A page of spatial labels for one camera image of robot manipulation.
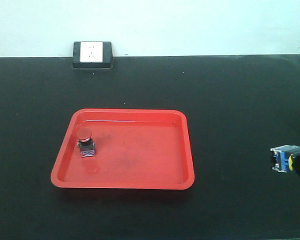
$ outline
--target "electrical connector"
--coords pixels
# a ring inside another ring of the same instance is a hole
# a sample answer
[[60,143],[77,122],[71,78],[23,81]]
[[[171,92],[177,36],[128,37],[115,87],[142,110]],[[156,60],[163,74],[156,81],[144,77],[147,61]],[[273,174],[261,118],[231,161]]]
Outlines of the electrical connector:
[[273,147],[272,169],[281,173],[295,172],[300,176],[300,146],[284,145]]

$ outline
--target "tray rim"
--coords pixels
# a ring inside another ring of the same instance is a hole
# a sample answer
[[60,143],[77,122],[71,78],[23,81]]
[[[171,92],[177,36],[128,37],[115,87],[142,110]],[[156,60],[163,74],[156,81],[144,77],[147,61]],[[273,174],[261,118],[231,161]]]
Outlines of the tray rim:
[[[182,134],[185,147],[185,161],[187,165],[188,179],[183,183],[160,183],[161,187],[158,187],[157,183],[147,183],[146,187],[131,187],[131,183],[118,182],[114,184],[97,183],[97,182],[66,182],[61,181],[58,178],[58,172],[63,161],[63,156],[67,149],[67,143],[70,140],[72,129],[75,127],[77,117],[86,112],[93,113],[153,113],[153,114],[176,114],[181,118]],[[50,179],[53,185],[59,188],[100,188],[100,189],[160,189],[160,190],[185,190],[191,187],[195,181],[195,172],[193,166],[193,158],[191,153],[190,137],[188,131],[187,117],[185,114],[178,110],[172,109],[125,109],[125,108],[83,108],[76,111],[70,120],[68,128],[66,130],[64,139],[62,141],[60,150],[56,157],[53,169],[51,171]]]

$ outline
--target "electrical outlet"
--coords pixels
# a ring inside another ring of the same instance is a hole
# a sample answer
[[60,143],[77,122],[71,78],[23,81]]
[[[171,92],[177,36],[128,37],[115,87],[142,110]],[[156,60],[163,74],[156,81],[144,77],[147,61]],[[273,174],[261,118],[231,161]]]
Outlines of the electrical outlet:
[[98,71],[113,67],[110,41],[75,41],[73,43],[73,70]]
[[82,41],[80,44],[80,62],[81,63],[102,63],[103,42]]

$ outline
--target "black table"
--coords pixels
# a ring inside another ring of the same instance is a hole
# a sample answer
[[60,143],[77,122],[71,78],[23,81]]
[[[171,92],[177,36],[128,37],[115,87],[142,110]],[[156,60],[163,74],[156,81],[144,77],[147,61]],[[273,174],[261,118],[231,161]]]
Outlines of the black table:
[[[50,173],[82,108],[174,109],[188,120],[187,190],[61,189]],[[300,238],[300,179],[269,148],[300,146],[300,55],[0,58],[0,239]]]

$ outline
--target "white wall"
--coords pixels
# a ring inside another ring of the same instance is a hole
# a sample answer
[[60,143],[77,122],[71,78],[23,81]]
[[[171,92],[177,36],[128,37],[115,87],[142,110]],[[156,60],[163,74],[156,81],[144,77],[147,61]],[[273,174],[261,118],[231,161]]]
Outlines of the white wall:
[[0,57],[300,54],[300,0],[0,0]]

